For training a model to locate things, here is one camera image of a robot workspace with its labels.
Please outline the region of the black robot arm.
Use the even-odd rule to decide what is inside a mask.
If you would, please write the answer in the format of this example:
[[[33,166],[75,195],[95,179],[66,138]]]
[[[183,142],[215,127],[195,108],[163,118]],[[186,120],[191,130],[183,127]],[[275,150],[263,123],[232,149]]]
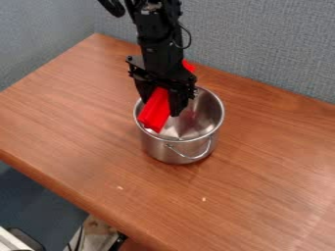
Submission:
[[[144,103],[158,87],[167,91],[170,115],[178,117],[195,98],[196,75],[183,65],[182,32],[188,32],[179,22],[180,0],[98,0],[104,9],[118,18],[126,14],[136,26],[142,55],[128,56],[128,74]]]

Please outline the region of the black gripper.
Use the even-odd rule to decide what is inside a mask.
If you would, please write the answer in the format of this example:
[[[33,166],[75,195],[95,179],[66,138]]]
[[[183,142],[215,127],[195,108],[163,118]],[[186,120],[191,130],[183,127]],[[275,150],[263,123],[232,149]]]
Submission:
[[[142,101],[147,103],[156,87],[162,85],[158,78],[178,78],[172,71],[184,60],[186,45],[179,38],[139,39],[139,45],[142,54],[128,56],[126,62]],[[156,78],[135,75],[140,70]],[[172,87],[167,93],[170,115],[178,117],[188,105],[188,100],[195,97],[195,88],[192,86]]]

